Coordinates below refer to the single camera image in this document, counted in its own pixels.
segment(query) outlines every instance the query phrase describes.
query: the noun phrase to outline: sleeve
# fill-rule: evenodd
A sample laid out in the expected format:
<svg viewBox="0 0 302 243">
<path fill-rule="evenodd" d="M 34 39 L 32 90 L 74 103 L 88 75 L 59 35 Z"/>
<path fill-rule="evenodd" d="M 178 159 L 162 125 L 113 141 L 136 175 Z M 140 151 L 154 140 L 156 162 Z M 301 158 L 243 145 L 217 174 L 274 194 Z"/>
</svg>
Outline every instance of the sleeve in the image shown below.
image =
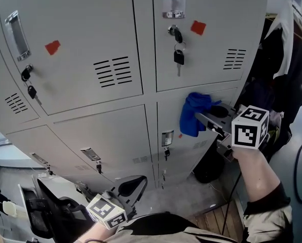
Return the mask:
<svg viewBox="0 0 302 243">
<path fill-rule="evenodd" d="M 282 183 L 264 198 L 249 202 L 243 242 L 293 242 L 292 208 Z"/>
</svg>

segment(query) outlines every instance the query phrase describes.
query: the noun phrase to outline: locker door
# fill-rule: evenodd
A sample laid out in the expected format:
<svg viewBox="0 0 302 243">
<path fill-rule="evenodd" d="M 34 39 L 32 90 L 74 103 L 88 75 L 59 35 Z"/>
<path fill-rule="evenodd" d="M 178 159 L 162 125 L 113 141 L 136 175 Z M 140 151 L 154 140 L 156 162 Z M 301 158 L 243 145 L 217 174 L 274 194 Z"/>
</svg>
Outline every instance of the locker door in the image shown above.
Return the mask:
<svg viewBox="0 0 302 243">
<path fill-rule="evenodd" d="M 0 18 L 48 115 L 142 94 L 132 0 L 0 0 Z"/>
<path fill-rule="evenodd" d="M 184 19 L 164 19 L 163 3 L 168 2 L 154 0 L 158 91 L 239 80 L 258 48 L 267 0 L 185 0 Z M 194 21 L 206 24 L 202 35 L 191 31 Z M 186 42 L 181 76 L 173 61 L 171 25 Z"/>
<path fill-rule="evenodd" d="M 91 148 L 101 158 L 104 175 L 151 165 L 143 105 L 62 121 L 55 124 L 54 131 L 74 153 L 93 166 L 95 163 L 81 152 Z"/>
<path fill-rule="evenodd" d="M 140 168 L 135 169 L 125 169 L 125 170 L 117 170 L 115 172 L 110 173 L 104 173 L 105 177 L 107 177 L 112 182 L 115 182 L 115 180 L 119 178 L 124 178 L 128 176 L 146 176 L 147 178 L 147 190 L 153 190 L 155 189 L 155 177 L 153 173 L 153 167 L 151 164 L 149 165 L 143 165 Z"/>
<path fill-rule="evenodd" d="M 235 91 L 236 89 L 228 89 L 209 95 L 213 101 L 222 100 L 229 104 Z M 179 120 L 184 103 L 185 97 L 158 102 L 159 180 L 162 179 L 164 170 L 166 170 L 166 177 L 190 173 L 194 164 L 205 154 L 217 135 L 208 129 L 200 132 L 196 138 L 182 134 Z M 174 131 L 174 135 L 173 142 L 169 146 L 170 156 L 166 161 L 164 147 L 162 147 L 162 133 L 170 130 Z"/>
<path fill-rule="evenodd" d="M 96 178 L 104 179 L 64 145 L 47 126 L 10 133 L 7 138 L 39 164 L 46 166 L 38 161 L 40 158 L 47 161 L 51 171 L 59 176 L 94 174 Z"/>
<path fill-rule="evenodd" d="M 0 130 L 38 118 L 9 74 L 0 54 Z"/>
</svg>

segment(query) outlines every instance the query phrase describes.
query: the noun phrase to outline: blue cloth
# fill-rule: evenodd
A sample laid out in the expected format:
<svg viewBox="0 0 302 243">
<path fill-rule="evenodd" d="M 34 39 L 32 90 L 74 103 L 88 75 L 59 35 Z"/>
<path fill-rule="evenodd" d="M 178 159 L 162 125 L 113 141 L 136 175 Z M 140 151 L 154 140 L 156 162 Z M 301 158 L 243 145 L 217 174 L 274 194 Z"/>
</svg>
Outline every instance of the blue cloth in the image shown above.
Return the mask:
<svg viewBox="0 0 302 243">
<path fill-rule="evenodd" d="M 195 118 L 196 112 L 209 111 L 212 105 L 219 104 L 221 101 L 212 102 L 209 95 L 200 93 L 190 93 L 182 107 L 180 116 L 180 131 L 186 135 L 197 137 L 199 131 L 204 131 L 205 126 Z"/>
</svg>

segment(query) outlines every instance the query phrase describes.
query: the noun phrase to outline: wooden floor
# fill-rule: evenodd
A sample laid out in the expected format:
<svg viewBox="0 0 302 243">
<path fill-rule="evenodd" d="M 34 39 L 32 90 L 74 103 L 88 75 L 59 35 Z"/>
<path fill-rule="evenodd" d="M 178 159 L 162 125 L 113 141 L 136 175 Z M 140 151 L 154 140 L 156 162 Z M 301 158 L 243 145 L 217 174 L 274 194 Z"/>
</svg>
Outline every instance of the wooden floor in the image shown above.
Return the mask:
<svg viewBox="0 0 302 243">
<path fill-rule="evenodd" d="M 188 218 L 189 221 L 197 225 L 201 229 L 206 229 L 211 232 L 221 234 L 227 205 L 217 208 L 211 212 L 201 213 Z M 224 236 L 230 237 L 237 242 L 242 241 L 243 225 L 237 210 L 235 202 L 231 202 L 228 217 L 226 219 L 226 226 Z"/>
</svg>

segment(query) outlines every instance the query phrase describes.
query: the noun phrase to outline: red sticker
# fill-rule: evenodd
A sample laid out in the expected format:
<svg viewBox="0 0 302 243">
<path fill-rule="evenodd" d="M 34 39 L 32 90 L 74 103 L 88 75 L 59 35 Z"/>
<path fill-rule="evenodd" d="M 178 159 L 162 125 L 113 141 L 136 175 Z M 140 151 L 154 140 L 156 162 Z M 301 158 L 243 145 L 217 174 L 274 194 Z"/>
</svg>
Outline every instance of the red sticker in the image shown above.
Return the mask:
<svg viewBox="0 0 302 243">
<path fill-rule="evenodd" d="M 194 21 L 191 27 L 191 31 L 197 33 L 202 36 L 205 30 L 206 24 L 203 22 Z"/>
<path fill-rule="evenodd" d="M 54 55 L 60 46 L 61 46 L 60 42 L 58 40 L 55 40 L 45 45 L 45 48 L 48 51 L 48 53 L 50 53 L 50 55 Z"/>
</svg>

